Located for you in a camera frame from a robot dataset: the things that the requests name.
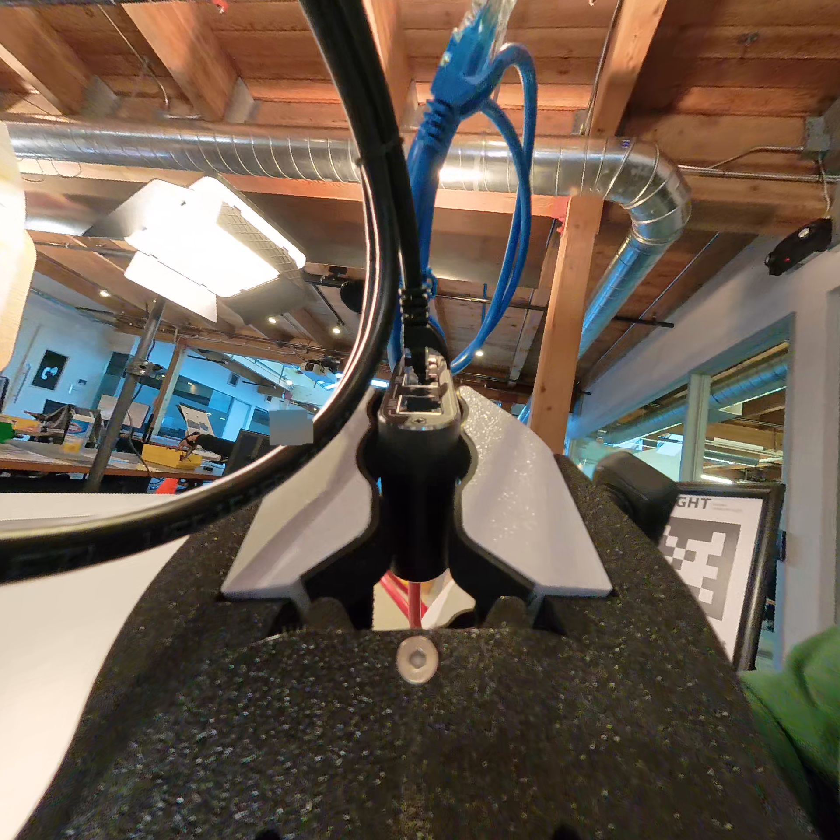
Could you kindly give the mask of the bright ceiling light panel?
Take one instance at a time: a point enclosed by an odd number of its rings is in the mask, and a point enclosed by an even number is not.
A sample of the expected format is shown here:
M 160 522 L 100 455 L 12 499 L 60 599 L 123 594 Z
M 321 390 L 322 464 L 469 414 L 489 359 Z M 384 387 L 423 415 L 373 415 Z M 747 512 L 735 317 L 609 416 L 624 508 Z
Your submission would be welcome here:
M 129 246 L 127 280 L 209 322 L 220 303 L 252 322 L 309 300 L 301 249 L 211 176 L 189 186 L 153 179 L 84 235 Z

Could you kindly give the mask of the black ethernet adapter hub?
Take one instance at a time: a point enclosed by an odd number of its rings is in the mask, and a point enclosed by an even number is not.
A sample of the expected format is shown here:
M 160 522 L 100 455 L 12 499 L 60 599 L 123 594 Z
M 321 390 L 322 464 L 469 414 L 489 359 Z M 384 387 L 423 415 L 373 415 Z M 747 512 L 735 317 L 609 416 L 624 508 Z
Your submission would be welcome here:
M 395 368 L 376 414 L 376 461 L 393 538 L 392 569 L 426 582 L 447 566 L 455 483 L 465 471 L 463 413 L 446 358 L 435 350 Z

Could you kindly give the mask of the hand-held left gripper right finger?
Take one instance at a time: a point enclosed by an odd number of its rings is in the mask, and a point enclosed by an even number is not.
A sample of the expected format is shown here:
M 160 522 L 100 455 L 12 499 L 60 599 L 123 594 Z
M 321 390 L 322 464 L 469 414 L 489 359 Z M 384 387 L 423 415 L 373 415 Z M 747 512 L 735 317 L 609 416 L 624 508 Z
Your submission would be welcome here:
M 454 497 L 454 577 L 477 602 L 605 597 L 613 586 L 549 446 L 459 389 L 469 467 Z

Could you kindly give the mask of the silver air duct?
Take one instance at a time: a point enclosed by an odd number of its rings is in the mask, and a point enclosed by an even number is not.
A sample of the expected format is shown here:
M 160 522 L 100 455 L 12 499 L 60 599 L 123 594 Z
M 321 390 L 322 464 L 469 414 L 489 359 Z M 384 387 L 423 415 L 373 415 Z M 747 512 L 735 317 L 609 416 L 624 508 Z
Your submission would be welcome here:
M 595 197 L 621 206 L 631 231 L 605 270 L 585 311 L 579 355 L 592 345 L 690 219 L 690 189 L 678 167 L 652 143 L 566 136 L 537 150 L 521 143 L 506 115 L 493 110 L 502 141 L 456 141 L 455 123 L 428 113 L 407 156 L 416 220 L 439 186 L 465 192 L 516 193 L 518 222 L 527 197 Z M 209 175 L 251 175 L 357 183 L 351 140 L 279 133 L 116 128 L 108 123 L 20 118 L 2 121 L 18 158 L 137 166 Z

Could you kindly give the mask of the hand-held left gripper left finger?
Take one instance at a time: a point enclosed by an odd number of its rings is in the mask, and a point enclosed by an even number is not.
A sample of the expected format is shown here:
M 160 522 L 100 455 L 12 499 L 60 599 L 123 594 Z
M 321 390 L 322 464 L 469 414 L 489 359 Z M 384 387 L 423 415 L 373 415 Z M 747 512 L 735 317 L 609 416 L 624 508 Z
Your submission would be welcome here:
M 260 503 L 222 584 L 231 601 L 359 602 L 383 576 L 380 491 L 367 465 L 378 401 Z

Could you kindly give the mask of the black metal pole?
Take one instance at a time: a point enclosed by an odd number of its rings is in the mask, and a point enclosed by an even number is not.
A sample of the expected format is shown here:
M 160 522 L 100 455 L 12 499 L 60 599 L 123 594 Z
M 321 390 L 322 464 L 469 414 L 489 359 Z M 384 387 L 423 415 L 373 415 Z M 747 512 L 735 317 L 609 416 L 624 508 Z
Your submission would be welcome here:
M 122 430 L 123 420 L 126 418 L 133 401 L 134 389 L 150 368 L 149 355 L 161 326 L 164 309 L 165 300 L 162 297 L 158 296 L 153 299 L 152 309 L 146 320 L 137 351 L 127 364 L 124 383 L 115 407 L 112 409 L 111 417 L 108 420 L 97 454 L 93 459 L 91 469 L 88 472 L 84 487 L 84 491 L 87 493 L 96 493 L 100 490 L 102 479 L 109 467 L 112 452 Z

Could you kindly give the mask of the black wall speaker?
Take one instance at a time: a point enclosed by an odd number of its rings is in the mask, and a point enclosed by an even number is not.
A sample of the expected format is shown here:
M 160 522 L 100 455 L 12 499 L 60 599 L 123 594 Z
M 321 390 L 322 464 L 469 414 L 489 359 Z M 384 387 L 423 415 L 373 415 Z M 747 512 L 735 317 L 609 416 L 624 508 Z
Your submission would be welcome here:
M 819 217 L 783 238 L 765 257 L 771 277 L 780 277 L 807 259 L 827 251 L 833 241 L 833 220 Z

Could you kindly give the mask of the framed printed tag board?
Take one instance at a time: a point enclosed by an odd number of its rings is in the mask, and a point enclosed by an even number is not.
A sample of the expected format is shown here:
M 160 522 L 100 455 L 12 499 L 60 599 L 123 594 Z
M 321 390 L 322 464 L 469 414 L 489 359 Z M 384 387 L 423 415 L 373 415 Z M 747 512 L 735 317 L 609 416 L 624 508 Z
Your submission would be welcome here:
M 659 549 L 738 671 L 753 670 L 780 537 L 781 482 L 679 482 Z

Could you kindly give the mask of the wooden work table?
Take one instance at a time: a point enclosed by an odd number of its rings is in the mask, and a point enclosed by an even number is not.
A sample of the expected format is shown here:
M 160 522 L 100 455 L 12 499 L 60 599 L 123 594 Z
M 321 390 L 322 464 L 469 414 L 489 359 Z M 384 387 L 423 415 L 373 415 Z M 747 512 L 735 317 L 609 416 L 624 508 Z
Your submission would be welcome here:
M 6 472 L 86 475 L 91 471 L 97 453 L 98 451 L 94 448 L 70 453 L 61 445 L 40 444 L 14 438 L 1 444 L 1 467 L 2 471 Z M 222 478 L 223 472 L 223 467 L 214 467 L 204 463 L 199 463 L 192 468 L 168 466 L 142 460 L 132 453 L 113 453 L 104 474 L 105 476 L 150 480 L 179 479 L 204 482 Z

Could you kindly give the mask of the yellow box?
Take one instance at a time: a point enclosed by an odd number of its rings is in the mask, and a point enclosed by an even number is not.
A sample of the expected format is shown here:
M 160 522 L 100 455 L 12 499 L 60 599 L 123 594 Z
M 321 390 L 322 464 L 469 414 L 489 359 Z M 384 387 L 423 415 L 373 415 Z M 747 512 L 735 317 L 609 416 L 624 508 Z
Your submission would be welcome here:
M 157 444 L 143 444 L 140 451 L 142 460 L 154 467 L 163 469 L 178 469 L 180 471 L 198 471 L 212 469 L 222 465 L 217 455 L 197 449 L 187 452 L 183 449 L 160 446 Z

